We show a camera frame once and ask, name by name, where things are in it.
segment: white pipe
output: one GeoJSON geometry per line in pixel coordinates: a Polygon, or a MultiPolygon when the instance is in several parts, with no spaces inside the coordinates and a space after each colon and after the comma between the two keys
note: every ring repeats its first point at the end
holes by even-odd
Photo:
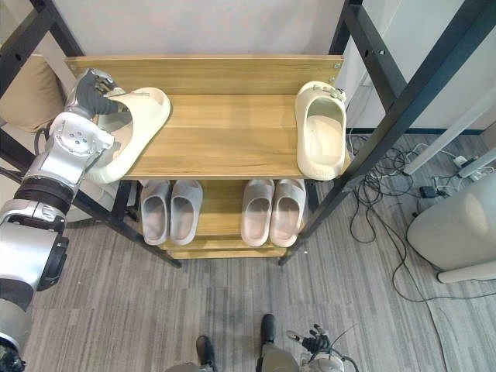
{"type": "Polygon", "coordinates": [[[487,151],[482,157],[463,167],[458,175],[462,178],[470,176],[477,169],[489,164],[491,161],[496,160],[496,147],[487,151]]]}
{"type": "Polygon", "coordinates": [[[444,146],[453,141],[464,129],[471,126],[476,120],[484,115],[490,108],[496,105],[496,85],[488,91],[483,98],[478,100],[467,112],[458,118],[441,136],[436,139],[420,153],[403,170],[406,174],[412,174],[424,165],[431,157],[442,150],[444,146]]]}
{"type": "Polygon", "coordinates": [[[443,283],[468,281],[470,279],[494,279],[496,278],[496,261],[489,261],[469,267],[462,267],[460,269],[444,271],[437,274],[437,278],[443,283]]]}

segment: white slipper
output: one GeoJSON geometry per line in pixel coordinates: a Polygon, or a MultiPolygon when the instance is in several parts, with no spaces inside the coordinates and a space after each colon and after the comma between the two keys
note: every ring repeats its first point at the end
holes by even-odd
{"type": "Polygon", "coordinates": [[[141,191],[141,223],[143,238],[152,246],[167,239],[169,226],[169,181],[149,181],[141,191]]]}
{"type": "Polygon", "coordinates": [[[86,173],[92,181],[107,184],[124,176],[171,113],[171,102],[160,89],[141,88],[125,95],[108,97],[123,104],[129,112],[100,115],[98,127],[115,137],[86,173]]]}
{"type": "Polygon", "coordinates": [[[241,215],[241,239],[249,246],[261,246],[269,237],[274,181],[252,180],[245,186],[241,215]]]}
{"type": "Polygon", "coordinates": [[[176,181],[170,200],[170,239],[179,246],[190,243],[196,233],[203,190],[198,181],[176,181]]]}
{"type": "Polygon", "coordinates": [[[305,199],[303,180],[280,180],[277,183],[270,219],[270,241],[276,246],[285,248],[296,241],[305,210],[305,199]]]}
{"type": "Polygon", "coordinates": [[[307,177],[328,181],[341,173],[346,144],[344,92],[321,81],[303,85],[294,111],[298,124],[298,167],[307,177]]]}

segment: shoe rack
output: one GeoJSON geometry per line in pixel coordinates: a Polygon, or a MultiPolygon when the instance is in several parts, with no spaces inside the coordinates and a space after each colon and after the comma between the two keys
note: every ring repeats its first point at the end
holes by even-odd
{"type": "Polygon", "coordinates": [[[110,73],[127,91],[164,90],[172,112],[125,179],[195,179],[204,198],[196,237],[167,241],[173,258],[282,257],[267,241],[247,246],[240,236],[243,189],[253,178],[303,178],[296,163],[295,96],[308,81],[333,84],[341,56],[74,57],[110,73]]]}

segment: black metal frame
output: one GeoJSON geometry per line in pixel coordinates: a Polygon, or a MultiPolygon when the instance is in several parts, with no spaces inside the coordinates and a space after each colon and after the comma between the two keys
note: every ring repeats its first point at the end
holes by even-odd
{"type": "MultiPolygon", "coordinates": [[[[82,56],[83,52],[64,23],[51,0],[31,0],[34,10],[22,21],[14,33],[0,49],[0,98],[19,73],[36,46],[47,32],[51,32],[67,56],[82,56]]],[[[34,161],[35,155],[0,129],[0,157],[13,167],[26,172],[34,161]]],[[[128,212],[127,201],[131,191],[131,181],[120,181],[114,206],[111,212],[81,190],[78,191],[73,204],[92,218],[101,220],[119,234],[139,244],[145,250],[165,260],[174,267],[181,267],[179,260],[171,257],[158,246],[147,244],[139,232],[124,222],[128,212]]],[[[132,217],[137,218],[137,202],[131,208],[132,217]]]]}
{"type": "MultiPolygon", "coordinates": [[[[66,55],[83,55],[51,0],[31,0],[31,3],[35,10],[0,49],[0,98],[46,32],[51,31],[66,55]]],[[[332,190],[322,202],[319,203],[315,182],[305,182],[312,213],[296,243],[279,260],[280,265],[287,263],[357,182],[407,131],[496,24],[494,0],[465,0],[407,83],[361,3],[361,0],[345,0],[329,53],[343,54],[350,36],[353,37],[386,116],[344,174],[334,180],[332,190]]],[[[1,129],[0,157],[21,171],[26,171],[34,159],[32,153],[1,129]]],[[[74,205],[169,264],[181,267],[178,260],[157,246],[146,244],[141,234],[123,222],[130,190],[130,181],[120,182],[111,212],[81,191],[77,193],[74,205]]]]}
{"type": "Polygon", "coordinates": [[[406,132],[496,25],[494,0],[465,0],[406,84],[365,8],[356,3],[345,3],[329,52],[342,54],[350,35],[353,37],[386,115],[344,174],[334,180],[332,190],[311,214],[286,256],[279,260],[280,265],[287,263],[357,182],[406,132]]]}

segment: power adapter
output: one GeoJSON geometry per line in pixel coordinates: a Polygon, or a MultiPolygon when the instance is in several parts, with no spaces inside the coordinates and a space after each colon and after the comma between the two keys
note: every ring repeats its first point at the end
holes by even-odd
{"type": "Polygon", "coordinates": [[[433,186],[422,186],[419,190],[420,196],[423,199],[433,199],[438,196],[437,191],[433,186]]]}

